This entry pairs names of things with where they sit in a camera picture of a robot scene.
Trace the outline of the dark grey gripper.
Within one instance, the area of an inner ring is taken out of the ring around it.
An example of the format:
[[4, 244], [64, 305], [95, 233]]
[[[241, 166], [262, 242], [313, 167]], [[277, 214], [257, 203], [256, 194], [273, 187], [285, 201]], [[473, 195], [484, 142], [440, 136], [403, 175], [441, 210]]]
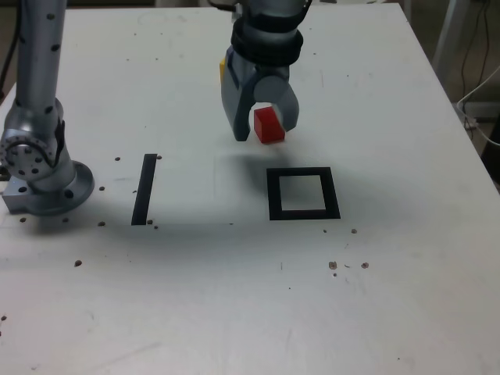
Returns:
[[290, 66], [254, 64], [227, 49], [221, 81], [221, 98], [236, 141], [246, 141], [250, 133], [249, 113], [255, 103], [270, 103], [285, 132], [298, 122], [298, 99], [288, 83]]

